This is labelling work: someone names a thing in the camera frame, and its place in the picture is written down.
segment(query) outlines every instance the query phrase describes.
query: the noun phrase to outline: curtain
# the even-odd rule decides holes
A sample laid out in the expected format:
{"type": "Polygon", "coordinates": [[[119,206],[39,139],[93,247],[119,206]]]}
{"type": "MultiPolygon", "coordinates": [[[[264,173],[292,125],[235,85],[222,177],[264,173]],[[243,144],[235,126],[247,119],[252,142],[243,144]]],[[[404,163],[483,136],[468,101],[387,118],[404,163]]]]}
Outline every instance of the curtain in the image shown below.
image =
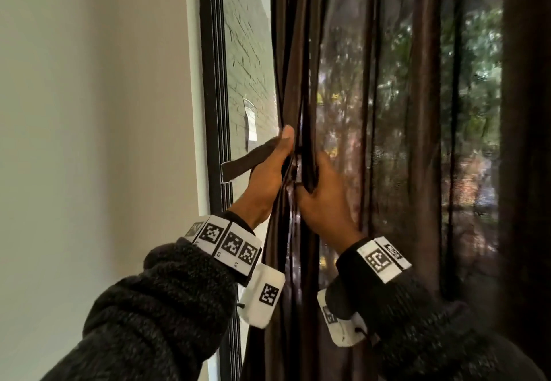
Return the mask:
{"type": "Polygon", "coordinates": [[[286,286],[250,329],[244,381],[377,379],[370,345],[335,346],[317,305],[337,255],[293,184],[315,187],[319,148],[363,232],[551,376],[550,16],[551,0],[272,0],[279,120],[298,138],[263,254],[286,286]]]}

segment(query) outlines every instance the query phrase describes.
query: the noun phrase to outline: sleeve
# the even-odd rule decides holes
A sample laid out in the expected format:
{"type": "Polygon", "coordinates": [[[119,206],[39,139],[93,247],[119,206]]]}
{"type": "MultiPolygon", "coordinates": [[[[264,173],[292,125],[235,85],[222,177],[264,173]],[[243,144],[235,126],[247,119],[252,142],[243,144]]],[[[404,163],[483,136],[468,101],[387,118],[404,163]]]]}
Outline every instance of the sleeve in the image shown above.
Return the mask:
{"type": "MultiPolygon", "coordinates": [[[[224,218],[243,227],[231,212],[224,218]]],[[[160,246],[142,273],[100,295],[82,341],[43,380],[196,380],[235,305],[230,268],[183,238],[160,246]]]]}
{"type": "Polygon", "coordinates": [[[543,373],[512,343],[479,325],[464,303],[443,303],[417,280],[413,268],[384,284],[349,247],[337,268],[351,304],[379,341],[381,375],[397,379],[544,381],[543,373]]]}

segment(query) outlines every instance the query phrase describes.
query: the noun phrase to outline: knit sweater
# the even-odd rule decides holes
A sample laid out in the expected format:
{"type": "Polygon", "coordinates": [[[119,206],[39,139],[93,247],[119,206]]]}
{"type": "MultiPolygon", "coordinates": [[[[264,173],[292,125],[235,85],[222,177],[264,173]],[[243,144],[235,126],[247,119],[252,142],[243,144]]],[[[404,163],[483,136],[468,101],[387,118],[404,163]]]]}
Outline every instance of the knit sweater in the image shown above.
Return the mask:
{"type": "MultiPolygon", "coordinates": [[[[235,215],[225,218],[247,227],[235,215]]],[[[434,300],[412,271],[373,284],[358,244],[337,266],[381,339],[375,351],[387,380],[545,380],[514,345],[479,327],[465,305],[434,300]]],[[[196,380],[235,311],[234,284],[229,268],[184,239],[153,249],[142,273],[100,295],[82,341],[43,380],[196,380]]]]}

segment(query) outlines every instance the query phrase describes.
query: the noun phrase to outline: fingernail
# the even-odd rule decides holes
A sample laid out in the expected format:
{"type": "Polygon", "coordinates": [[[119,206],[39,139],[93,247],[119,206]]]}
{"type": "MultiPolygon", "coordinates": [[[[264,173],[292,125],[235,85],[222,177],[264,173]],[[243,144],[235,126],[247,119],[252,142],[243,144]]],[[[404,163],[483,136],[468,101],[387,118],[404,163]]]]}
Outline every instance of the fingernail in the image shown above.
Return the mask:
{"type": "Polygon", "coordinates": [[[283,127],[283,131],[281,133],[281,138],[282,139],[290,139],[291,137],[293,137],[295,134],[295,131],[293,130],[293,128],[289,125],[283,127]]]}

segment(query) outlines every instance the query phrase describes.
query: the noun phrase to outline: dark fabric strap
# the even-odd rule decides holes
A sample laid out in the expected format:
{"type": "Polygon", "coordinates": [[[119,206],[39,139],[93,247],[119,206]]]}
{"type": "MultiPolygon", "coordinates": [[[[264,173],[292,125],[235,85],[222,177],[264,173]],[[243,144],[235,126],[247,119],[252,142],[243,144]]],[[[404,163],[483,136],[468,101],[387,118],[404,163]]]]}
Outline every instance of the dark fabric strap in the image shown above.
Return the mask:
{"type": "Polygon", "coordinates": [[[272,154],[278,142],[279,137],[273,137],[263,145],[251,150],[247,155],[235,161],[224,162],[222,164],[222,181],[230,182],[259,163],[264,162],[272,154]]]}

